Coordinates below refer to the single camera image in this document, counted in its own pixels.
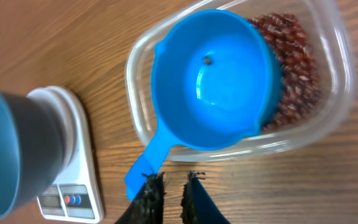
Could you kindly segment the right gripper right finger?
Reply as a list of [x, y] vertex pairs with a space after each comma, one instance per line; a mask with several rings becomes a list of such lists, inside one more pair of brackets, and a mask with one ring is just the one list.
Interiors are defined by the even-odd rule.
[[180, 217], [183, 223], [230, 224], [201, 184], [200, 180], [204, 180], [204, 175], [204, 172], [189, 171], [181, 200]]

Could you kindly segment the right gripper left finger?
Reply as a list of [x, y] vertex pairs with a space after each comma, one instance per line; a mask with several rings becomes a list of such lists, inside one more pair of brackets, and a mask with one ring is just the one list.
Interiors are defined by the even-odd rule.
[[162, 224], [165, 182], [163, 172], [143, 176], [146, 181], [115, 224]]

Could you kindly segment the blue plastic scoop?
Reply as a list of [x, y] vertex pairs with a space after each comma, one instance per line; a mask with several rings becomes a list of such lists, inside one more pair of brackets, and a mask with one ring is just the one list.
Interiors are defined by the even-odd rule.
[[173, 146], [213, 151], [259, 135], [277, 108], [280, 78], [273, 52], [244, 18], [218, 9], [185, 17], [155, 46], [157, 129], [125, 176], [127, 198]]

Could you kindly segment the blue bowl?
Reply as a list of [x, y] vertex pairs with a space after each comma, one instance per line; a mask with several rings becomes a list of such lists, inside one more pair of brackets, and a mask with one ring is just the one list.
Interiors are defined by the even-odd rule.
[[63, 152], [59, 120], [49, 105], [0, 91], [0, 219], [49, 188]]

